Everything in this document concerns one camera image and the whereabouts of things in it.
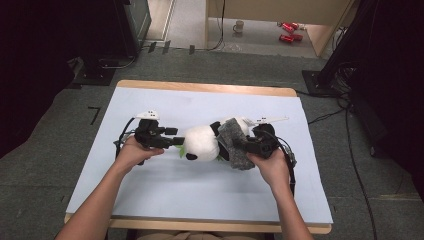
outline hand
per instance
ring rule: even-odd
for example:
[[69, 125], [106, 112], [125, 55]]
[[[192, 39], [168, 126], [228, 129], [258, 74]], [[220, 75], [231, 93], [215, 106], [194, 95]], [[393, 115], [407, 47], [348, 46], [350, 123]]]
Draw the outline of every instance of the hand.
[[164, 153], [163, 149], [145, 148], [135, 140], [134, 136], [130, 136], [122, 146], [114, 165], [119, 166], [126, 174], [135, 165], [162, 153]]
[[258, 166], [271, 189], [289, 187], [289, 169], [281, 149], [276, 149], [268, 159], [253, 153], [247, 153], [247, 157]]

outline gray carpet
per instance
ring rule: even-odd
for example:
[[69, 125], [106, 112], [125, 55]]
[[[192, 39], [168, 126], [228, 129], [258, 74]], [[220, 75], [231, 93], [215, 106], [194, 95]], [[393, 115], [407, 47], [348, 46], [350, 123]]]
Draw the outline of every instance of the gray carpet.
[[[110, 87], [83, 86], [59, 93], [30, 139], [0, 160], [0, 239], [52, 239], [91, 144], [122, 79], [290, 87], [306, 91], [301, 70], [320, 70], [324, 60], [161, 49], [142, 52], [116, 71]], [[338, 109], [334, 99], [300, 96], [312, 120]], [[99, 116], [93, 122], [96, 110]], [[357, 167], [368, 194], [378, 239], [422, 239], [424, 205], [410, 175], [390, 159], [369, 156], [369, 142], [354, 113], [348, 114]], [[349, 155], [344, 113], [310, 125], [333, 230], [316, 239], [373, 239], [371, 220]], [[124, 239], [111, 230], [110, 239]]]

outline wooden table edge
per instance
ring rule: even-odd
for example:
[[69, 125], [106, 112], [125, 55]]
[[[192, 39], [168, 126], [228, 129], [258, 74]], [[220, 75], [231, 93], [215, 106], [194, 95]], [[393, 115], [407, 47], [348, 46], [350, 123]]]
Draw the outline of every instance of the wooden table edge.
[[[66, 213], [65, 223], [72, 217]], [[217, 231], [217, 232], [263, 232], [281, 233], [279, 223], [255, 223], [255, 222], [219, 222], [199, 220], [166, 220], [166, 219], [119, 219], [112, 218], [109, 222], [111, 228], [126, 229], [155, 229], [155, 230], [181, 230], [181, 231]], [[307, 224], [312, 234], [328, 234], [331, 232], [331, 224]]]
[[145, 81], [145, 80], [121, 80], [118, 82], [116, 86], [125, 87], [125, 88], [146, 88], [146, 89], [162, 89], [162, 90], [175, 90], [175, 91], [216, 92], [216, 93], [235, 93], [235, 94], [280, 96], [280, 97], [297, 97], [296, 91], [294, 89], [279, 88], [279, 87], [259, 87], [259, 86], [164, 82], [164, 81]]

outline stuffed toy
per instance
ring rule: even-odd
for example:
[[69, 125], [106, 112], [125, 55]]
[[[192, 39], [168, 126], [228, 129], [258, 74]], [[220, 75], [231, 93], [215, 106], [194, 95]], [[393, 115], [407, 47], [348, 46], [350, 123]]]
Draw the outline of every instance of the stuffed toy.
[[[223, 119], [210, 125], [202, 125], [190, 128], [185, 133], [185, 141], [182, 151], [188, 160], [208, 162], [214, 159], [229, 161], [227, 149], [218, 141], [218, 129], [232, 118]], [[249, 134], [249, 127], [242, 117], [234, 118], [240, 126], [244, 136]]]

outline red object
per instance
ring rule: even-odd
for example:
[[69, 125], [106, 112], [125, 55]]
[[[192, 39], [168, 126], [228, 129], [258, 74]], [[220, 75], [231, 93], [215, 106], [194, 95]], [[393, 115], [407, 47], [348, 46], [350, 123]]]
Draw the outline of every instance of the red object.
[[292, 37], [295, 41], [302, 41], [303, 35], [300, 34], [290, 34], [290, 37]]
[[288, 25], [290, 25], [294, 30], [299, 29], [299, 24], [297, 23], [287, 23]]
[[286, 36], [286, 35], [283, 35], [283, 34], [280, 35], [280, 41], [292, 43], [293, 40], [294, 40], [294, 38], [291, 37], [291, 36]]
[[294, 28], [292, 26], [290, 26], [290, 24], [288, 24], [288, 23], [281, 24], [281, 27], [290, 34], [292, 34], [294, 32]]

